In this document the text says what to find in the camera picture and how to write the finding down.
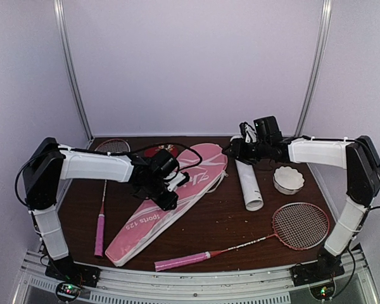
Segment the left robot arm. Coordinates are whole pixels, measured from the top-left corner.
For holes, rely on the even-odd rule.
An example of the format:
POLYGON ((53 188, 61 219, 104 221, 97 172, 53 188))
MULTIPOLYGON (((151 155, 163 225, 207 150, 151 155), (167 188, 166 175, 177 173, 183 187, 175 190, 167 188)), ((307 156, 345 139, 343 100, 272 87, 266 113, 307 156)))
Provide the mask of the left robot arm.
POLYGON ((161 150, 152 157, 137 151, 100 148, 73 148, 45 138, 17 177, 25 189, 24 204, 32 213, 53 269, 64 281, 74 280, 79 272, 67 257, 70 252, 56 210, 58 186, 62 181, 112 181, 129 184, 135 193, 166 211, 177 206, 175 190, 186 176, 170 152, 161 150))

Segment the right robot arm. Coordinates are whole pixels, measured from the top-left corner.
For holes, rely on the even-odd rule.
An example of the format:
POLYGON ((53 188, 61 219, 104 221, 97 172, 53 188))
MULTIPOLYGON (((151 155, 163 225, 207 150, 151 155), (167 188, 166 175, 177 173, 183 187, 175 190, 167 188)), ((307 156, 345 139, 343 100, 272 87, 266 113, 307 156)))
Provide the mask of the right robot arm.
POLYGON ((274 116, 242 122, 240 133, 229 140, 223 153, 248 165, 260 160, 278 163, 330 167, 345 174, 345 204, 327 237, 327 255, 312 265, 316 279, 326 279, 336 270, 337 257, 360 231, 380 192, 380 157, 369 136, 357 138, 320 138, 282 135, 274 116))

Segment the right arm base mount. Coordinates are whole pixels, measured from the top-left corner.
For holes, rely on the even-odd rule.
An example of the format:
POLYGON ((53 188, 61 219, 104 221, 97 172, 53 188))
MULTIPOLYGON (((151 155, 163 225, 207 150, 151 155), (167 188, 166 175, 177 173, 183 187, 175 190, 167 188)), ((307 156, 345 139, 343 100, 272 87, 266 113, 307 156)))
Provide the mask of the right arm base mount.
POLYGON ((320 250, 316 261, 297 263, 290 272, 295 287, 307 285, 315 300, 325 302, 336 295, 335 278, 343 275, 345 270, 341 255, 333 256, 320 250))

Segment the pink racket bag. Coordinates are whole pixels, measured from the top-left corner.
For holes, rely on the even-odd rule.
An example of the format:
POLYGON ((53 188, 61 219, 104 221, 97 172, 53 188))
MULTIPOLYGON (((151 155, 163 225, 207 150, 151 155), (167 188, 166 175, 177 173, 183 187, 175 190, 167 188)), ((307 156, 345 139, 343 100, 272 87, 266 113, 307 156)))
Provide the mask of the pink racket bag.
POLYGON ((163 195, 162 201, 144 200, 122 226, 105 250, 106 257, 116 267, 125 265, 161 233, 174 224, 205 194, 212 193, 226 175, 227 156, 215 143, 201 143, 181 152, 177 161, 184 169, 181 176, 170 174, 175 187, 163 195))

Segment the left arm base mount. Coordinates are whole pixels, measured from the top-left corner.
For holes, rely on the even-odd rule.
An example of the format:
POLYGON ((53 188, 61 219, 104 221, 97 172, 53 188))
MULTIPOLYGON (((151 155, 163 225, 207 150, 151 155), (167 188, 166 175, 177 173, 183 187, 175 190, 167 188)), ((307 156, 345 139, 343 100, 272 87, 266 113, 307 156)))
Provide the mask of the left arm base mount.
POLYGON ((99 281, 101 269, 94 266, 75 263, 68 255, 60 260, 53 260, 48 254, 45 275, 60 281, 55 287, 56 297, 65 303, 75 301, 84 287, 95 288, 99 281))

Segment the white shuttlecock tube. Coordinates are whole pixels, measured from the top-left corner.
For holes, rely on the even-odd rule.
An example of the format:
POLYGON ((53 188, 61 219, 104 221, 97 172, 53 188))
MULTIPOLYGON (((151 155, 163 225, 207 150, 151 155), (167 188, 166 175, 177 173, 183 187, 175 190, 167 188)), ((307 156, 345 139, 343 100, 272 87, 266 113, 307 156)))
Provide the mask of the white shuttlecock tube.
POLYGON ((238 154, 234 156, 237 173, 243 192, 245 208, 249 212, 255 212, 263 207, 263 198, 255 175, 253 165, 240 159, 238 154))

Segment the pink-handled badminton racket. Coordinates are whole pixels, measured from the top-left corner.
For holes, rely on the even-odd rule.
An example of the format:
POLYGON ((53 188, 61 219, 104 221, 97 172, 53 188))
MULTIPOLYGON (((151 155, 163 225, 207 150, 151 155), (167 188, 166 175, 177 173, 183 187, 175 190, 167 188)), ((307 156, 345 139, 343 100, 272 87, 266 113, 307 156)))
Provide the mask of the pink-handled badminton racket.
MULTIPOLYGON (((99 152, 110 152, 110 153, 121 153, 129 152, 130 146, 127 141, 123 139, 109 139, 102 142, 95 151, 99 152)), ((96 227, 96 239, 94 247, 94 256, 97 258, 103 257, 103 245, 104 245, 104 234, 105 234, 105 198, 106 198, 106 188, 107 180, 104 182, 103 194, 101 200, 101 209, 98 215, 97 227, 96 227)))
POLYGON ((157 261, 154 263, 154 266, 157 272, 161 272, 192 265, 209 260, 228 251, 238 250, 270 238, 278 239, 284 246, 292 250, 309 250, 325 240, 329 230, 329 217, 323 209, 311 203, 288 203, 273 213, 272 233, 268 236, 224 250, 204 251, 180 258, 157 261))

